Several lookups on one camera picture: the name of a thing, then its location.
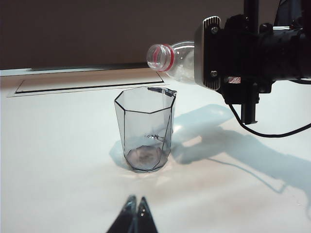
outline white table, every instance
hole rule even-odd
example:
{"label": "white table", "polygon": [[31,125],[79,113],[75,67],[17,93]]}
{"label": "white table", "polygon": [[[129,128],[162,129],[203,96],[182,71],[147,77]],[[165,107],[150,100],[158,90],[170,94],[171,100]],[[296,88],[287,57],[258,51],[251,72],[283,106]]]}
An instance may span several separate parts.
{"label": "white table", "polygon": [[[160,233],[311,232],[311,130],[251,135],[218,93],[163,79],[178,92],[171,155],[134,173],[113,104],[120,89],[9,98],[18,76],[2,77],[1,232],[103,233],[130,194],[147,198]],[[311,121],[309,86],[277,82],[260,98],[253,129]]]}

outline bottle mouth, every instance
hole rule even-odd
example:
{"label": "bottle mouth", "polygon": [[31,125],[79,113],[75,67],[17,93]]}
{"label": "bottle mouth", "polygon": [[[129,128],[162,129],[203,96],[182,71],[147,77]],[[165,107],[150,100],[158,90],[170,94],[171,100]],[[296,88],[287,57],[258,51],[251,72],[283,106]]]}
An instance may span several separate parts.
{"label": "bottle mouth", "polygon": [[147,52],[147,64],[155,71],[167,71],[174,62],[174,50],[169,45],[152,45]]}

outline plastic bottle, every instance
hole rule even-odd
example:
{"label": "plastic bottle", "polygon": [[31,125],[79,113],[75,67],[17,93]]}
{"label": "plastic bottle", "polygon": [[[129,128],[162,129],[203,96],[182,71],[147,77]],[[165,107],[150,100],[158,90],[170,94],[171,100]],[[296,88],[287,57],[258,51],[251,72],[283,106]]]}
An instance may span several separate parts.
{"label": "plastic bottle", "polygon": [[147,63],[151,69],[165,72],[177,81],[194,83],[194,42],[152,45],[147,52]]}

